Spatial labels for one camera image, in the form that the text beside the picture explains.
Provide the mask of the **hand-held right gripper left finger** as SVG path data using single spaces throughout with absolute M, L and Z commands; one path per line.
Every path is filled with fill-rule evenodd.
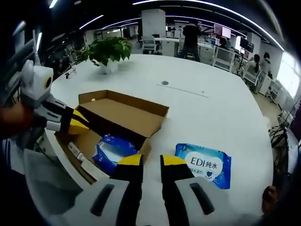
M 134 226 L 142 198 L 143 155 L 118 162 L 111 177 L 81 192 L 66 212 L 52 215 L 52 226 Z

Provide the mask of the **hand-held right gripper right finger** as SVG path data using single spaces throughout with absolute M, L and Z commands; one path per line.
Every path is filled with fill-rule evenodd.
M 162 197 L 171 226 L 255 226 L 258 216 L 235 211 L 228 194 L 193 176 L 185 161 L 160 156 Z

